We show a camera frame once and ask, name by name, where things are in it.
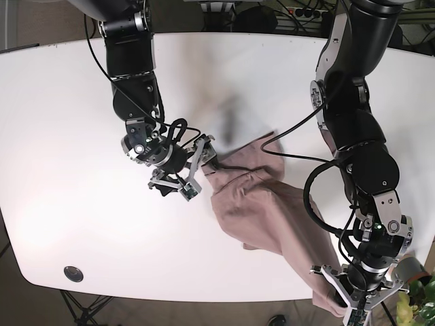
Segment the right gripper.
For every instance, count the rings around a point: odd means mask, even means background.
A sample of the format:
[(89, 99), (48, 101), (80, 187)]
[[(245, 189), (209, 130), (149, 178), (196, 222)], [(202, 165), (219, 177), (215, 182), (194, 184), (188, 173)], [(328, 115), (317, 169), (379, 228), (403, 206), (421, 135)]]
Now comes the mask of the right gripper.
[(202, 190), (194, 178), (198, 168), (217, 158), (211, 135), (198, 135), (191, 147), (179, 145), (187, 129), (185, 119), (168, 126), (150, 124), (144, 119), (126, 122), (123, 151), (133, 162), (154, 167), (148, 187), (158, 189), (163, 197), (173, 192), (187, 201), (196, 197)]

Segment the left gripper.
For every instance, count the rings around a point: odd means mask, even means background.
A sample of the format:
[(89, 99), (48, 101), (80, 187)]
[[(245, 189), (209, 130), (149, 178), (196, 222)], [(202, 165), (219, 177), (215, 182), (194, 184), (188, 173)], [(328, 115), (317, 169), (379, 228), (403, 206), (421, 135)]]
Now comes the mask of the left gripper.
[(334, 312), (345, 312), (344, 325), (368, 325), (372, 310), (385, 299), (404, 289), (401, 280), (387, 280), (388, 270), (396, 266), (413, 239), (412, 219), (403, 216), (391, 226), (402, 234), (390, 235), (388, 229), (373, 216), (356, 219), (354, 228), (339, 238), (339, 244), (351, 251), (352, 235), (361, 243), (352, 253), (352, 260), (341, 269), (332, 266), (312, 266), (311, 272), (323, 276), (328, 285), (327, 302)]

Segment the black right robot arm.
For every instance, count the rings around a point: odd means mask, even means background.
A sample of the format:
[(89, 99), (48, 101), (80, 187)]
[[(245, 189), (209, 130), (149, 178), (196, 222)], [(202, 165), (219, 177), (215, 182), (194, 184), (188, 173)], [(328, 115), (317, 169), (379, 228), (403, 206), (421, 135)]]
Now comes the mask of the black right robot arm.
[(168, 124), (154, 62), (154, 34), (148, 1), (72, 1), (85, 18), (96, 20), (105, 43), (106, 65), (100, 70), (111, 83), (113, 108), (125, 123), (124, 153), (138, 164), (154, 167), (148, 184), (162, 196), (177, 192), (186, 200), (202, 188), (194, 175), (216, 153), (212, 137), (195, 129), (196, 136), (181, 143), (191, 131), (183, 118)]

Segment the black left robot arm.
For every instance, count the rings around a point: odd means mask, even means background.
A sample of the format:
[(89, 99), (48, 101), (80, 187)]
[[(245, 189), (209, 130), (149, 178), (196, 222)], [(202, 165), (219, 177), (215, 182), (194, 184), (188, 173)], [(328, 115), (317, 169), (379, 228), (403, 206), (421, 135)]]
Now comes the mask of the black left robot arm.
[[(380, 62), (404, 7), (403, 1), (339, 1), (310, 93), (313, 117), (332, 153), (307, 178), (304, 208), (323, 230), (338, 238), (347, 264), (340, 270), (313, 266), (344, 303), (345, 325), (367, 325), (372, 309), (403, 290), (388, 281), (413, 239), (410, 217), (400, 210), (396, 188), (400, 171), (370, 109), (366, 77)], [(324, 222), (310, 202), (315, 178), (337, 167), (343, 178), (351, 215), (343, 228)]]

